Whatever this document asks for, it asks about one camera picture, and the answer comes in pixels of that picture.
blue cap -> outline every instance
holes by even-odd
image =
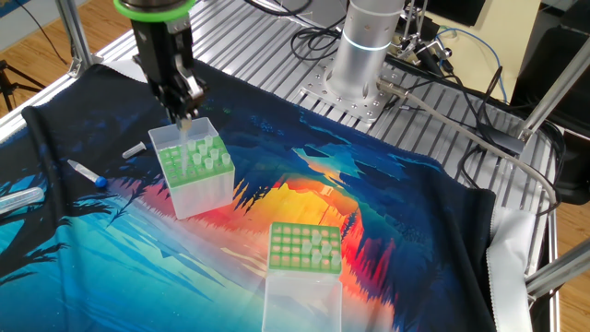
[[[102,176],[99,176],[99,178],[96,179],[94,185],[96,185],[97,188],[104,188],[105,186],[107,186],[107,179],[103,178]]]

mounting plate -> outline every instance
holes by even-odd
[[[350,116],[371,124],[375,122],[384,110],[384,106],[390,101],[392,95],[380,91],[374,99],[350,101],[332,93],[325,85],[325,73],[327,66],[321,66],[321,70],[313,70],[301,82],[301,91],[317,98],[326,104],[334,106],[337,110],[348,113]],[[396,77],[394,71],[384,68],[381,77],[391,80]]]

colorful cloth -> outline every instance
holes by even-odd
[[[121,157],[169,124],[146,84],[94,66],[23,112],[27,128],[0,145],[0,196],[40,186],[46,201],[0,216],[0,330],[260,331],[273,221],[340,228],[344,331],[494,330],[492,192],[207,65],[197,72],[235,198],[190,219],[174,217],[151,144]],[[297,305],[285,331],[298,310],[325,314]]]

aluminum grating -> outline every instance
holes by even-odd
[[[366,124],[301,93],[300,86],[307,84],[304,80],[308,74],[323,71],[330,59],[306,62],[291,54],[290,38],[295,31],[301,29],[299,23],[287,18],[271,17],[243,1],[209,0],[200,1],[191,10],[191,24],[195,40],[193,51],[199,60],[388,144],[430,156],[440,162],[458,182],[465,183],[457,164],[465,152],[474,147],[473,142],[458,135],[448,125],[433,120],[423,111],[400,108],[416,105],[398,101],[391,109],[384,111],[376,122]],[[311,52],[300,41],[296,42],[296,46],[300,53],[311,56],[331,51]],[[98,55],[103,56],[105,62],[112,62],[130,59],[136,53],[136,41],[129,31]],[[406,88],[423,81],[423,78],[400,69],[394,70],[396,75],[392,80]],[[16,111],[0,119],[0,141],[24,127],[24,120],[19,115],[24,106],[48,101],[73,81],[70,77],[58,79]],[[460,91],[434,83],[417,88],[412,93],[434,106],[438,112],[456,121],[475,125],[475,118],[468,111],[466,100]],[[476,107],[481,104],[481,100],[477,98],[473,98],[473,102]],[[513,129],[520,121],[495,108],[488,109],[494,126],[502,131]],[[520,158],[549,179],[554,177],[554,156],[550,143],[544,136],[531,138]],[[533,213],[549,206],[540,185],[506,160],[489,153],[479,154],[467,161],[466,169],[480,187],[489,188],[497,194],[499,206]],[[549,218],[554,219],[554,213],[549,214]],[[542,235],[547,220],[547,217],[542,217],[537,221],[537,237]],[[533,252],[537,253],[540,242],[536,242],[535,246]],[[531,266],[529,273],[536,269],[536,255],[531,255]]]

test tube rack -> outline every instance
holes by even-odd
[[[340,239],[338,227],[270,225],[263,332],[342,330]]]
[[[233,201],[235,167],[217,130],[207,118],[192,121],[181,146],[175,124],[149,130],[177,219],[227,206]],[[187,150],[183,172],[182,148]]]
[[[228,153],[225,144],[219,136],[212,137],[213,144],[211,147],[206,147],[206,155],[203,156],[198,147],[206,146],[205,139],[196,141],[197,149],[190,150],[187,148],[187,168],[186,172],[183,172],[182,166],[182,152],[181,147],[165,148],[159,152],[159,159],[162,163],[162,169],[165,173],[166,179],[168,180],[169,188],[175,188],[184,184],[193,183],[196,181],[205,180],[206,178],[215,177],[222,175],[227,172],[233,172],[234,166],[230,161],[227,164],[223,163],[222,156]],[[206,167],[206,159],[212,158],[211,152],[217,151],[218,157],[213,161],[213,168],[208,169]]]
[[[273,222],[270,227],[268,271],[339,276],[342,273],[340,229]]]

